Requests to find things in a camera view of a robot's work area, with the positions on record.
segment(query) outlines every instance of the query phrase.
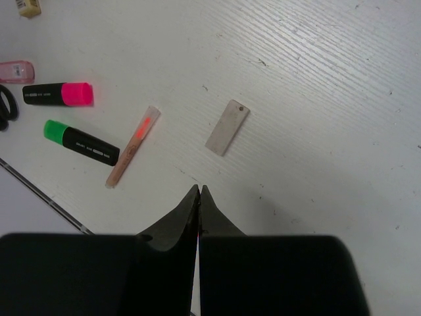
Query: barcode label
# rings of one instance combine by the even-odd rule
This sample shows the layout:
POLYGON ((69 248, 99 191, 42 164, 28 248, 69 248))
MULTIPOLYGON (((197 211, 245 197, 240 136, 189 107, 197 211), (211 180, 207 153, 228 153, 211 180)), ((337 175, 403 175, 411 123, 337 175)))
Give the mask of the barcode label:
POLYGON ((22 67, 20 65, 13 65, 13 76, 15 78, 21 78, 22 77, 22 67))
POLYGON ((26 7, 26 3, 24 0, 16 0, 16 4, 18 5, 19 10, 26 7))

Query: black scissors handle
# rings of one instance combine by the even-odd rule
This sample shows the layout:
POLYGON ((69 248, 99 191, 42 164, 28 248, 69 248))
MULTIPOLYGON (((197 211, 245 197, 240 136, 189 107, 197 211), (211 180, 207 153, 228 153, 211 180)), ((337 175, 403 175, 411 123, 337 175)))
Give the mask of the black scissors handle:
POLYGON ((7 121, 16 120, 18 118, 18 114, 18 105, 13 94, 9 91, 9 89, 0 84, 0 130, 6 130, 9 126, 7 121), (9 108, 6 106, 1 94, 5 95, 9 108))

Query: yellow box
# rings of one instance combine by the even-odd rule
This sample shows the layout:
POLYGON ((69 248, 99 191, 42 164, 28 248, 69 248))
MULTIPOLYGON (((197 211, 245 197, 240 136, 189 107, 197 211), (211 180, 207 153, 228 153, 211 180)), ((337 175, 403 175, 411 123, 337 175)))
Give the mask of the yellow box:
POLYGON ((31 18, 41 14, 41 7, 38 0, 15 0, 18 6, 19 14, 26 18, 31 18))

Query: green cap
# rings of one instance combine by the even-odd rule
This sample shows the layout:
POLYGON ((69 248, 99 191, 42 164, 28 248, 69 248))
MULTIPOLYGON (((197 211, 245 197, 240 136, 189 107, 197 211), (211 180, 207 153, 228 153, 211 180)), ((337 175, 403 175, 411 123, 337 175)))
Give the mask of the green cap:
POLYGON ((48 120, 44 126, 44 137, 63 145, 63 134, 67 128, 68 126, 63 123, 56 122, 55 120, 48 120))

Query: tabletop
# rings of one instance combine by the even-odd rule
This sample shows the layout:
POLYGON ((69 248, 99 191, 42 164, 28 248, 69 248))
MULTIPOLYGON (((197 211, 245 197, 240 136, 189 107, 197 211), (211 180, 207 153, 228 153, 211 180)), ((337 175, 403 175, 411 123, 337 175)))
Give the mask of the tabletop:
POLYGON ((92 84, 95 104, 20 117, 0 158, 94 233, 133 234, 193 184, 246 234, 333 234, 373 315, 421 310, 419 0, 2 1, 0 61, 36 83, 92 84), (205 147, 229 100, 250 115, 220 157, 205 147), (112 168, 43 137, 49 119, 121 150, 161 111, 115 189, 112 168))

